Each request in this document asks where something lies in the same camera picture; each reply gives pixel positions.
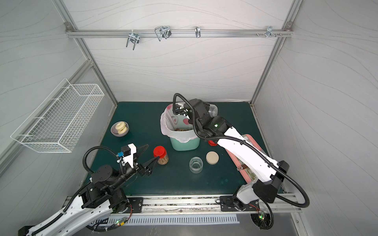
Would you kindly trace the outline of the red lid peanut jar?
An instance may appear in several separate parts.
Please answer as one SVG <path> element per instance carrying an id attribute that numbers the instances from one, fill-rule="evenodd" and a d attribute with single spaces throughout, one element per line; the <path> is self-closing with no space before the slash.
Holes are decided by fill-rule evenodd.
<path id="1" fill-rule="evenodd" d="M 218 108 L 216 105 L 214 104 L 210 104 L 209 106 L 209 114 L 210 114 L 210 117 L 214 118 L 218 115 Z"/>
<path id="2" fill-rule="evenodd" d="M 165 165 L 169 161 L 169 157 L 166 149 L 163 146 L 157 146 L 153 151 L 154 157 L 158 157 L 157 163 L 159 165 Z"/>

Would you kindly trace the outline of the red jar lid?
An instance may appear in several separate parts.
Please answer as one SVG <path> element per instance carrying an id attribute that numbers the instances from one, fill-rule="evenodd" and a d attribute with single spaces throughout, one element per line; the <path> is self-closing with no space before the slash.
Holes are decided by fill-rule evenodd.
<path id="1" fill-rule="evenodd" d="M 212 147 L 216 147 L 217 146 L 217 143 L 213 142 L 213 141 L 208 141 L 208 144 Z"/>

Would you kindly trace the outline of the beige lid glass peanut jar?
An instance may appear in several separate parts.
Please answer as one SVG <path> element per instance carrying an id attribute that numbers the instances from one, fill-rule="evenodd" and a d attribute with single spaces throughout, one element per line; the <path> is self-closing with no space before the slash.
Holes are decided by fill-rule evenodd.
<path id="1" fill-rule="evenodd" d="M 203 161 L 200 157 L 193 157 L 189 162 L 190 171 L 199 174 L 203 170 Z"/>

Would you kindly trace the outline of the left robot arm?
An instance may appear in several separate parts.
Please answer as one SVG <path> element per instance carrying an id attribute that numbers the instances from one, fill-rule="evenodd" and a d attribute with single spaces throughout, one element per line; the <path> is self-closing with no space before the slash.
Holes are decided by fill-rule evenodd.
<path id="1" fill-rule="evenodd" d="M 117 229 L 129 221 L 124 217 L 116 223 L 99 228 L 98 224 L 90 224 L 111 213 L 133 213 L 134 207 L 141 206 L 128 199 L 122 186 L 133 176 L 150 176 L 159 160 L 154 157 L 144 164 L 138 163 L 139 157 L 148 145 L 136 147 L 130 144 L 115 153 L 104 146 L 95 146 L 86 151 L 82 164 L 91 175 L 90 181 L 80 187 L 69 202 L 57 213 L 35 226 L 24 226 L 18 231 L 20 236 L 71 236 L 83 228 L 94 232 L 107 232 Z M 103 165 L 97 171 L 90 169 L 87 163 L 88 155 L 98 149 L 103 149 L 116 157 L 120 167 L 118 170 L 110 165 Z"/>

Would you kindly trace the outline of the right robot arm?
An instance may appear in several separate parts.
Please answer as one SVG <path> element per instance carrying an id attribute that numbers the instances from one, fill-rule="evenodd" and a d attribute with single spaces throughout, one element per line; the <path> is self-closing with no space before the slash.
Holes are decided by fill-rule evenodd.
<path id="1" fill-rule="evenodd" d="M 285 161 L 277 162 L 248 143 L 246 139 L 221 116 L 210 114 L 210 104 L 199 99 L 187 100 L 180 93 L 173 96 L 173 113 L 189 116 L 189 123 L 193 126 L 197 137 L 213 141 L 238 157 L 252 170 L 257 179 L 240 186 L 232 196 L 233 206 L 244 210 L 246 205 L 255 200 L 262 200 L 265 204 L 280 199 L 292 206 L 306 208 L 310 199 L 306 191 L 287 174 L 289 164 Z M 303 203 L 291 201 L 278 194 L 284 180 L 289 181 L 299 190 L 304 198 Z"/>

